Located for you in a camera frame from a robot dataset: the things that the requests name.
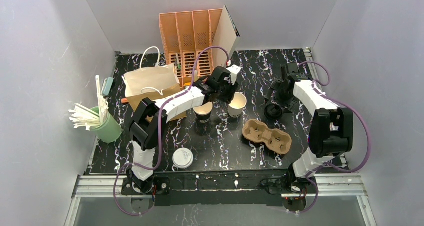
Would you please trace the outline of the brown paper takeout bag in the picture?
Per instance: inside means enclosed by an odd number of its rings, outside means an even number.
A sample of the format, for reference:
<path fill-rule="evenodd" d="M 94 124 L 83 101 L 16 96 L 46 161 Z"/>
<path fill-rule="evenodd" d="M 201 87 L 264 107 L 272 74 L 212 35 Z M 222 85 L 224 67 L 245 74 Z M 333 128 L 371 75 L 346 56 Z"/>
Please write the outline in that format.
<path fill-rule="evenodd" d="M 173 63 L 160 66 L 160 58 L 151 67 L 138 67 L 122 76 L 125 84 L 125 97 L 133 110 L 142 99 L 152 101 L 163 99 L 181 92 L 180 81 L 175 74 Z"/>

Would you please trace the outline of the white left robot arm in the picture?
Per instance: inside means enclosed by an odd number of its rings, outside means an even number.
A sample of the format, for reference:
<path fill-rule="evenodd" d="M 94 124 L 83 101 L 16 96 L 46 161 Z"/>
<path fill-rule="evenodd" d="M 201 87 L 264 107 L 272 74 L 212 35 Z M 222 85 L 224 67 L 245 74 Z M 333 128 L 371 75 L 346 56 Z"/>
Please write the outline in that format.
<path fill-rule="evenodd" d="M 163 99 L 144 98 L 137 107 L 129 132 L 132 137 L 133 162 L 126 170 L 131 185 L 141 191 L 153 186 L 155 149 L 163 146 L 163 133 L 167 123 L 176 116 L 216 100 L 230 104 L 240 86 L 241 67 L 218 66 L 212 74 L 193 80 L 188 88 Z"/>

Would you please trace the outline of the white plastic cup lid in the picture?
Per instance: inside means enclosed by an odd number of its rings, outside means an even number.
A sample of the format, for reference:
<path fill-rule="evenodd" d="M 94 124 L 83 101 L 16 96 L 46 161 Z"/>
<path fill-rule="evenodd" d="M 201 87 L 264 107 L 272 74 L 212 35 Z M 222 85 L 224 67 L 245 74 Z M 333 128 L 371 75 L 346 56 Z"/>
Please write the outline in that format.
<path fill-rule="evenodd" d="M 173 165 L 178 169 L 187 169 L 194 161 L 194 155 L 188 148 L 177 149 L 172 156 Z"/>

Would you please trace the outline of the white paper coffee cup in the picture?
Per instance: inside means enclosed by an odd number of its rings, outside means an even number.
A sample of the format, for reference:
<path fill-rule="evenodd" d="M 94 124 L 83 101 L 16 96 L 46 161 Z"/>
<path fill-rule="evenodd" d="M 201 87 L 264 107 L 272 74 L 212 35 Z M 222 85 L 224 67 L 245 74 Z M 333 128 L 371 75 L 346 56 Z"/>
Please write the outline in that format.
<path fill-rule="evenodd" d="M 247 105 L 246 96 L 241 92 L 236 92 L 234 94 L 233 100 L 228 105 L 228 115 L 232 118 L 240 117 L 246 105 Z"/>

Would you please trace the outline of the black paper coffee cup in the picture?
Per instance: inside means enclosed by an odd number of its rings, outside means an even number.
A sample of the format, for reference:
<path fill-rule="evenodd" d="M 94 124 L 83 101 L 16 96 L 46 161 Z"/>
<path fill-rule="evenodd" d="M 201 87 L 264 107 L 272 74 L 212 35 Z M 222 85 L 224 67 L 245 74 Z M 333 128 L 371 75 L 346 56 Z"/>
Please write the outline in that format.
<path fill-rule="evenodd" d="M 202 106 L 194 107 L 193 111 L 196 115 L 197 121 L 203 124 L 209 122 L 213 107 L 214 105 L 212 102 L 208 102 Z"/>

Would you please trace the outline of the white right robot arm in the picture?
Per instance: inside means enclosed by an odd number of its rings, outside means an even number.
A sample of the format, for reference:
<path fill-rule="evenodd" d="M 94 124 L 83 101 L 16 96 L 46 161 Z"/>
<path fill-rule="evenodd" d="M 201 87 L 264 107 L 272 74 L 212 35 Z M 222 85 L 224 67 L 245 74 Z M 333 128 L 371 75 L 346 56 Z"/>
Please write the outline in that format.
<path fill-rule="evenodd" d="M 279 120 L 292 113 L 295 103 L 302 103 L 312 115 L 308 136 L 308 149 L 288 169 L 292 183 L 308 183 L 319 167 L 349 152 L 353 147 L 354 113 L 340 107 L 319 86 L 324 83 L 301 69 L 306 63 L 286 63 L 281 66 L 281 79 L 272 82 L 265 95 L 264 115 Z"/>

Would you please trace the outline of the black cup lid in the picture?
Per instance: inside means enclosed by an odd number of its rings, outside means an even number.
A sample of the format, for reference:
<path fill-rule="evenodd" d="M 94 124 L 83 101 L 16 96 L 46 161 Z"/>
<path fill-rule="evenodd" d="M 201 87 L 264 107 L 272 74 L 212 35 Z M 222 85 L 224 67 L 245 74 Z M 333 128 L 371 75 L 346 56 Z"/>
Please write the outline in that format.
<path fill-rule="evenodd" d="M 267 104 L 264 109 L 264 116 L 269 120 L 279 120 L 283 116 L 283 109 L 278 104 Z"/>

